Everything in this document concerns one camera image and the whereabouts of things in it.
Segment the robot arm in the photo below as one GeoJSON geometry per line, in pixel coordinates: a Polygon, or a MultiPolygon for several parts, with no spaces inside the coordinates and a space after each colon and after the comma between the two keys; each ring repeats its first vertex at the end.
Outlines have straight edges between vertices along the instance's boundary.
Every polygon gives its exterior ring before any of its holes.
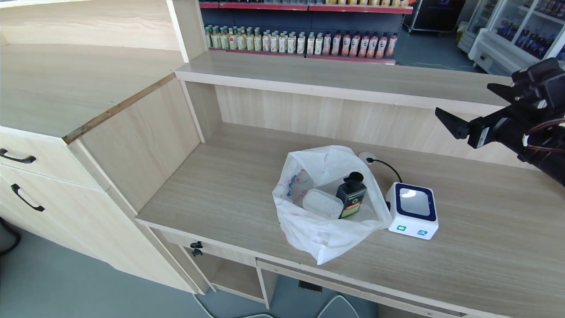
{"type": "Polygon", "coordinates": [[[487,86],[510,103],[499,111],[467,122],[436,108],[436,117],[456,139],[468,137],[473,148],[497,141],[565,186],[565,71],[550,58],[513,73],[512,82],[487,86]]]}

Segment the plastic bag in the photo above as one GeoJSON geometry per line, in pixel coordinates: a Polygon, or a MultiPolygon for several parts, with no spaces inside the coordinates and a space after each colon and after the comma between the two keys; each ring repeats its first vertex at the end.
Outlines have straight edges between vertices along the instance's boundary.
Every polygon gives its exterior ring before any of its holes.
{"type": "Polygon", "coordinates": [[[273,190],[277,215],[286,239],[310,253],[318,265],[334,259],[392,222],[375,177],[348,147],[332,145],[290,152],[273,190]],[[344,219],[331,220],[304,210],[302,199],[312,188],[335,195],[351,172],[363,174],[367,192],[361,208],[344,219]]]}

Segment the red shelf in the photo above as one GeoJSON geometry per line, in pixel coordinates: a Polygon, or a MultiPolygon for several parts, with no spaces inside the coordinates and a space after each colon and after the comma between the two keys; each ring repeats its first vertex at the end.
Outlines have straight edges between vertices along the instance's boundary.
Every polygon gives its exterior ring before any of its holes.
{"type": "Polygon", "coordinates": [[[224,8],[224,9],[308,11],[308,5],[278,5],[278,4],[274,4],[274,3],[222,2],[222,3],[220,3],[220,8],[224,8]]]}
{"type": "Polygon", "coordinates": [[[372,64],[386,64],[386,65],[395,65],[396,64],[396,61],[393,60],[393,59],[341,57],[341,56],[331,56],[331,55],[306,55],[306,58],[328,59],[328,60],[332,60],[332,61],[348,61],[348,62],[361,62],[361,63],[372,63],[372,64]]]}
{"type": "Polygon", "coordinates": [[[310,11],[374,12],[412,14],[412,7],[363,6],[363,5],[310,5],[310,11]]]}
{"type": "Polygon", "coordinates": [[[288,53],[278,53],[278,52],[265,52],[265,51],[247,51],[247,50],[228,50],[230,53],[247,53],[247,54],[257,54],[257,55],[276,55],[281,57],[304,57],[304,54],[288,54],[288,53]]]}
{"type": "Polygon", "coordinates": [[[217,9],[219,7],[220,4],[217,2],[200,2],[200,8],[217,9]]]}

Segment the glass door fridge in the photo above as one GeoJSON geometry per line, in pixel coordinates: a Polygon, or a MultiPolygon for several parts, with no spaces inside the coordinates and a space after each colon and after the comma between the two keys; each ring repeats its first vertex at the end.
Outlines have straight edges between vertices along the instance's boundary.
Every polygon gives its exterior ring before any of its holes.
{"type": "Polygon", "coordinates": [[[457,47],[462,49],[465,53],[469,53],[469,50],[471,50],[475,42],[475,38],[479,34],[479,30],[486,27],[497,3],[498,0],[481,0],[477,3],[475,11],[471,16],[469,26],[465,30],[457,47]]]}
{"type": "Polygon", "coordinates": [[[488,73],[510,75],[542,59],[562,57],[565,0],[502,1],[477,35],[469,58],[488,73]]]}

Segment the black handle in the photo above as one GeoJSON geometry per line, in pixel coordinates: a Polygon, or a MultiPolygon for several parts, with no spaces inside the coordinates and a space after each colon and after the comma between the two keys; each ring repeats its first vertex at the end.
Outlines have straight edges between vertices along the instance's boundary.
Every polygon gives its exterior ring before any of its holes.
{"type": "Polygon", "coordinates": [[[27,205],[29,205],[32,209],[39,211],[39,212],[43,212],[45,211],[45,208],[42,206],[37,206],[34,207],[33,205],[31,205],[29,202],[25,201],[25,199],[23,197],[21,197],[21,195],[18,193],[18,191],[20,191],[20,186],[18,186],[16,183],[12,184],[12,191],[23,201],[25,202],[27,205]]]}
{"type": "Polygon", "coordinates": [[[10,160],[13,160],[13,161],[17,161],[17,162],[21,162],[22,164],[31,164],[33,161],[35,161],[37,159],[33,156],[27,156],[26,158],[23,158],[23,159],[12,158],[12,157],[8,157],[6,155],[7,152],[8,152],[8,150],[6,150],[4,148],[0,148],[0,157],[10,159],[10,160]]]}
{"type": "Polygon", "coordinates": [[[202,248],[202,242],[191,243],[190,248],[202,248]]]}

